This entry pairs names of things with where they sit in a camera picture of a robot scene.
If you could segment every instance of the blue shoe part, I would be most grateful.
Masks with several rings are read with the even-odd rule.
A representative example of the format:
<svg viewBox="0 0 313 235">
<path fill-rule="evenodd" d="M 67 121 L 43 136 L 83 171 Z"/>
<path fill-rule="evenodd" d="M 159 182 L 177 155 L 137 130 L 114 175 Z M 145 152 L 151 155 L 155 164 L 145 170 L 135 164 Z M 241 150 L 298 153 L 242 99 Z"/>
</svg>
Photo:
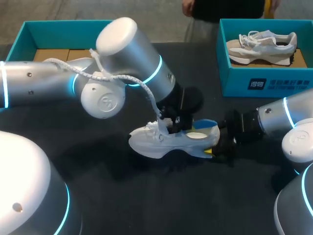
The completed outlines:
<svg viewBox="0 0 313 235">
<path fill-rule="evenodd" d="M 193 128 L 196 130 L 197 129 L 210 128 L 210 127 L 213 127 L 216 125 L 217 125 L 217 122 L 210 120 L 210 119 L 200 119 L 200 120 L 194 121 L 192 123 Z"/>
</svg>

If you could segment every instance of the logo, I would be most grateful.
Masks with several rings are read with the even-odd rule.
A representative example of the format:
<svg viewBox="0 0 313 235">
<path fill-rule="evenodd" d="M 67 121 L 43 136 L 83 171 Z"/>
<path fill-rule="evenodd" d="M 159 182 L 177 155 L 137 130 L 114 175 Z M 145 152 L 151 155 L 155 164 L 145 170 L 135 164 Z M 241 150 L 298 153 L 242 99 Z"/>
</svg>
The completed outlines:
<svg viewBox="0 0 313 235">
<path fill-rule="evenodd" d="M 297 131 L 290 136 L 290 143 L 293 145 L 305 144 L 309 141 L 310 135 L 306 131 Z"/>
<path fill-rule="evenodd" d="M 102 112 L 109 112 L 117 106 L 116 97 L 113 93 L 107 93 L 98 100 L 98 107 Z"/>
<path fill-rule="evenodd" d="M 265 84 L 265 78 L 252 78 L 250 79 L 248 90 L 263 90 Z"/>
</svg>

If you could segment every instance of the cable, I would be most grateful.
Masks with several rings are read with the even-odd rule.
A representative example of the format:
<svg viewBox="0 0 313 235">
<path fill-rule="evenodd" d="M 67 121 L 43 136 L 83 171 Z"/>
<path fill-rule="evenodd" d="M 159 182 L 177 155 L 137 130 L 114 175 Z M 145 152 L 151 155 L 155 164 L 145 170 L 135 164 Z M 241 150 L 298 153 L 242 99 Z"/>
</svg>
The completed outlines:
<svg viewBox="0 0 313 235">
<path fill-rule="evenodd" d="M 156 113 L 156 116 L 158 118 L 161 117 L 161 111 L 157 107 L 157 103 L 156 103 L 156 99 L 155 99 L 154 95 L 152 94 L 149 87 L 147 87 L 147 85 L 144 84 L 142 81 L 140 81 L 138 78 L 135 78 L 135 77 L 132 77 L 129 75 L 113 75 L 111 77 L 98 77 L 98 76 L 94 76 L 92 74 L 83 72 L 83 71 L 69 65 L 68 63 L 66 63 L 62 60 L 56 59 L 56 58 L 49 58 L 49 59 L 44 60 L 44 62 L 55 63 L 59 66 L 65 67 L 68 70 L 71 70 L 75 73 L 78 73 L 79 75 L 82 75 L 84 77 L 87 77 L 87 78 L 90 78 L 90 79 L 96 80 L 96 81 L 112 82 L 112 81 L 117 79 L 117 80 L 127 80 L 127 81 L 135 82 L 135 83 L 139 84 L 145 90 L 145 92 L 148 94 L 150 101 L 151 101 L 151 104 L 152 104 L 152 107 L 153 107 L 153 110 Z"/>
</svg>

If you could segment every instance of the sneaker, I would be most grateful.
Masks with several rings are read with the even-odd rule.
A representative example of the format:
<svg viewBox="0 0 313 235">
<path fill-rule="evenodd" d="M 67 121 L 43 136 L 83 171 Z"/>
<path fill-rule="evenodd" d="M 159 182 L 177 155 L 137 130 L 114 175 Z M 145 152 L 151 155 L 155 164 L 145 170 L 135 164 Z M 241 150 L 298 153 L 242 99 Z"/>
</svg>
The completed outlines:
<svg viewBox="0 0 313 235">
<path fill-rule="evenodd" d="M 137 153 L 148 158 L 160 159 L 172 150 L 183 150 L 199 158 L 212 158 L 205 151 L 217 145 L 220 130 L 217 123 L 202 119 L 193 122 L 193 129 L 169 134 L 168 123 L 163 120 L 149 122 L 145 127 L 130 133 L 130 147 Z"/>
<path fill-rule="evenodd" d="M 297 48 L 297 35 L 277 35 L 272 32 L 251 31 L 248 36 L 227 42 L 229 58 L 247 65 L 254 60 L 266 60 L 276 65 L 290 65 L 290 58 Z"/>
</svg>

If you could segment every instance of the teal shoe box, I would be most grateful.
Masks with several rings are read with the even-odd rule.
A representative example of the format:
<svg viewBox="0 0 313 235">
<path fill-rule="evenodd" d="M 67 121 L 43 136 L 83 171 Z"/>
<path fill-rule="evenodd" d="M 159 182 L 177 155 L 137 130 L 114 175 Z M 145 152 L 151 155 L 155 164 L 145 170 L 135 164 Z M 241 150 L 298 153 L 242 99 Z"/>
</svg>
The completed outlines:
<svg viewBox="0 0 313 235">
<path fill-rule="evenodd" d="M 307 68 L 233 67 L 226 42 L 239 34 L 270 30 L 275 34 L 297 34 Z M 222 19 L 216 45 L 223 96 L 286 97 L 313 87 L 313 21 Z"/>
<path fill-rule="evenodd" d="M 24 22 L 6 61 L 32 61 L 37 49 L 95 49 L 99 33 L 111 21 Z"/>
</svg>

